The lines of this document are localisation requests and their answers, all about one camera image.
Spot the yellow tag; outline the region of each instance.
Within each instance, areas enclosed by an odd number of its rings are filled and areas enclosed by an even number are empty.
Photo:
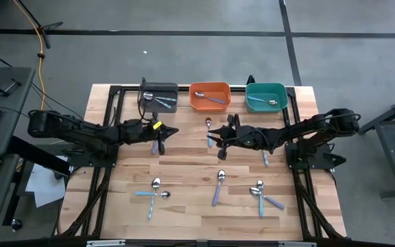
[[[161,126],[161,124],[163,124],[161,121],[158,121],[158,123],[154,124],[154,130],[156,130],[157,128],[159,128],[159,126]]]

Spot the orange bin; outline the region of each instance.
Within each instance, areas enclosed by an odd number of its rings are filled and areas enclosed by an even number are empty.
[[[190,105],[196,112],[223,112],[230,105],[231,90],[226,82],[195,82],[190,85]],[[195,92],[201,92],[205,98],[198,98]],[[225,104],[211,101],[209,98],[221,99]]]

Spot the white paper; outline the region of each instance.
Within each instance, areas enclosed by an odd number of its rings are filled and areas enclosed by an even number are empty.
[[[68,160],[65,156],[57,157],[63,161]],[[34,164],[25,191],[34,192],[36,207],[41,207],[65,196],[65,182],[63,178],[59,180],[54,178],[53,171]]]

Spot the wood grain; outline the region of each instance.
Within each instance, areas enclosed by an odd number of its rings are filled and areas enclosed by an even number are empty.
[[[94,84],[85,120],[102,124],[110,85]],[[296,87],[301,119],[318,113],[311,87]],[[101,237],[124,239],[224,239],[224,240],[301,240],[294,181],[287,169],[284,149],[268,155],[264,167],[260,151],[229,148],[228,158],[217,158],[217,148],[208,148],[205,118],[212,128],[226,124],[228,114],[239,113],[242,124],[264,128],[282,128],[283,114],[251,114],[244,105],[244,93],[233,93],[225,113],[195,113],[188,93],[180,93],[176,114],[159,114],[159,119],[180,131],[166,143],[164,156],[151,154],[151,143],[123,145],[117,166],[112,171]],[[293,115],[289,106],[291,122]],[[136,93],[127,92],[122,119],[139,118]],[[216,173],[226,171],[219,203],[211,206],[217,184]],[[66,229],[86,204],[92,168],[82,168],[71,178],[60,215]],[[150,197],[135,196],[135,191],[151,191],[153,178],[161,179],[159,191],[170,191],[168,199],[156,198],[152,220],[147,219]],[[264,202],[264,215],[258,217],[258,198],[249,187],[261,179],[264,192],[286,206],[284,211]],[[312,172],[319,208],[336,230],[345,235],[341,209],[333,179],[323,171]],[[93,211],[91,229],[95,223]],[[313,233],[311,212],[307,209]]]

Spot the teal bin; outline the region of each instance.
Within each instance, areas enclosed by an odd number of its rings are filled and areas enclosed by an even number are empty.
[[[277,113],[287,106],[286,88],[279,83],[250,83],[246,86],[245,101],[249,113]]]

